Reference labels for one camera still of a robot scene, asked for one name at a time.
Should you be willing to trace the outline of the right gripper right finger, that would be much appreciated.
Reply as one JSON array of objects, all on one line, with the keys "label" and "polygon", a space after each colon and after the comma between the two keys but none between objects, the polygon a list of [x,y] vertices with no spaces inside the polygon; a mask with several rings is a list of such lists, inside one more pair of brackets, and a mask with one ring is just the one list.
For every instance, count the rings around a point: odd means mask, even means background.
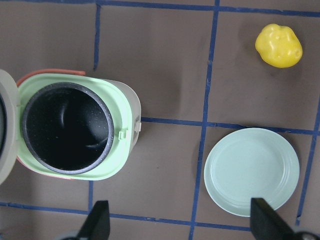
[{"label": "right gripper right finger", "polygon": [[293,229],[263,198],[251,199],[250,230],[256,240],[297,240]]}]

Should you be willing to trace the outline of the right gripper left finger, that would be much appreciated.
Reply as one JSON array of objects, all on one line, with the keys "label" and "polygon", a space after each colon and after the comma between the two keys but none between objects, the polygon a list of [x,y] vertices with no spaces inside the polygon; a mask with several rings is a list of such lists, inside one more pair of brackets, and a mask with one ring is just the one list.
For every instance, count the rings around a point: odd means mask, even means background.
[{"label": "right gripper left finger", "polygon": [[110,211],[107,200],[97,201],[76,235],[77,240],[108,240]]}]

